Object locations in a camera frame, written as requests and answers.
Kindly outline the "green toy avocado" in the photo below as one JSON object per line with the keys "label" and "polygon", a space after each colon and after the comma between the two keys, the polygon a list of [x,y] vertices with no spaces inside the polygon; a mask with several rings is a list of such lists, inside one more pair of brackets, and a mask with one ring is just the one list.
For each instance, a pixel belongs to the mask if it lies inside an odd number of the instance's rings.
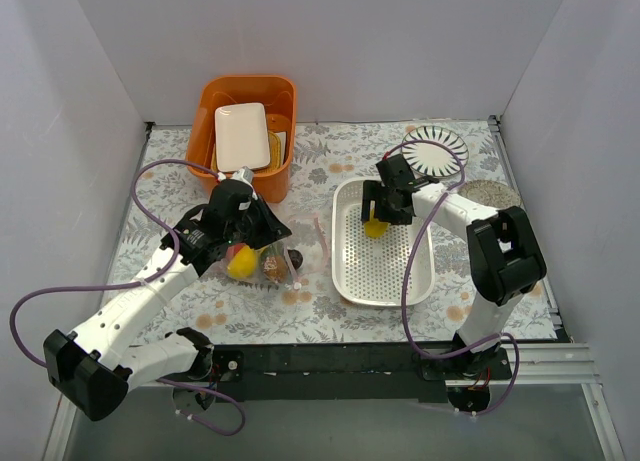
{"label": "green toy avocado", "polygon": [[274,250],[273,250],[273,248],[272,248],[271,246],[269,246],[269,247],[265,247],[265,248],[262,248],[262,249],[259,251],[258,259],[259,259],[261,262],[263,262],[265,259],[267,259],[268,257],[273,256],[273,255],[274,255]]}

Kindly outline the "red toy apple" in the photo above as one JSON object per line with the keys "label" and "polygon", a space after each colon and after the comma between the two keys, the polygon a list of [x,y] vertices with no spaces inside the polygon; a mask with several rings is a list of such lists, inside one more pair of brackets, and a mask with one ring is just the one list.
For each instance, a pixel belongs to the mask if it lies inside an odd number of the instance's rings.
{"label": "red toy apple", "polygon": [[230,246],[226,251],[225,259],[230,262],[244,247],[245,245],[243,243]]}

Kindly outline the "dark brown toy mangosteen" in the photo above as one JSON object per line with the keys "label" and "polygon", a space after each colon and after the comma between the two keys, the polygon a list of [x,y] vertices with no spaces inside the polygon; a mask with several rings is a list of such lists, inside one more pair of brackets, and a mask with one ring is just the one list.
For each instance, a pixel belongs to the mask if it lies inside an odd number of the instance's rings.
{"label": "dark brown toy mangosteen", "polygon": [[295,270],[299,270],[304,262],[304,257],[300,251],[290,249],[287,251],[291,264]]}

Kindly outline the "brown toy kiwi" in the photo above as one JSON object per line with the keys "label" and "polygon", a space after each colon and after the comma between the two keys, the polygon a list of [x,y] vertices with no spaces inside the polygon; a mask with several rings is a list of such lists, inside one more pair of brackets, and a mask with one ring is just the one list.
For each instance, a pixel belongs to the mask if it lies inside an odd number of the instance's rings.
{"label": "brown toy kiwi", "polygon": [[281,284],[289,279],[289,267],[284,256],[266,255],[261,263],[262,272],[270,282]]}

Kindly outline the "yellow toy mango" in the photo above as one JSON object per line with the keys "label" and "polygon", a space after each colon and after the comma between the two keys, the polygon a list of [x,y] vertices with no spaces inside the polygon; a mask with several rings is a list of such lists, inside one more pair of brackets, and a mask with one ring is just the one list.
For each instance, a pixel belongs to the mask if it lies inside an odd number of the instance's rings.
{"label": "yellow toy mango", "polygon": [[227,264],[227,274],[234,278],[243,280],[251,277],[257,269],[258,255],[255,250],[245,245],[237,255]]}

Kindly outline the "clear zip top bag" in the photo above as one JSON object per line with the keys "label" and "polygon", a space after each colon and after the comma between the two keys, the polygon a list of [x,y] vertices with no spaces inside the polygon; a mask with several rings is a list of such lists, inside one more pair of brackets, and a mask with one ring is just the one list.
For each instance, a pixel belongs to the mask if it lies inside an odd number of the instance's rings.
{"label": "clear zip top bag", "polygon": [[266,247],[245,243],[228,248],[214,272],[252,288],[287,287],[299,290],[302,278],[322,273],[330,250],[318,213],[294,214],[286,220],[292,234]]}

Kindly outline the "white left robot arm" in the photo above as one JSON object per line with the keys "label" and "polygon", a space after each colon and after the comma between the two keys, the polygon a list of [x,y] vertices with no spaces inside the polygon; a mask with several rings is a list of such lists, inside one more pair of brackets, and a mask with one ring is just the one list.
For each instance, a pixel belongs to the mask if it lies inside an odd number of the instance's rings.
{"label": "white left robot arm", "polygon": [[181,328],[164,339],[133,341],[153,317],[195,283],[228,249],[257,249],[290,236],[290,229],[244,181],[227,179],[208,203],[189,210],[140,270],[139,286],[124,290],[70,333],[44,341],[49,381],[90,420],[109,416],[137,387],[167,375],[200,381],[213,367],[213,345]]}

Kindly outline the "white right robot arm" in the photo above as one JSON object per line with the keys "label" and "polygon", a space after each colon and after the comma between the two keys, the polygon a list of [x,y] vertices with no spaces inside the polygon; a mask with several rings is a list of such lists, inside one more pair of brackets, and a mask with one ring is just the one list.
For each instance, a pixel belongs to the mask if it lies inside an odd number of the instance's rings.
{"label": "white right robot arm", "polygon": [[404,226],[421,219],[436,223],[465,241],[475,298],[451,351],[430,353],[410,345],[423,359],[444,364],[464,378],[489,365],[506,338],[504,327],[523,296],[547,274],[547,267],[526,212],[471,201],[430,176],[416,177],[400,155],[376,165],[379,177],[363,184],[361,219]]}

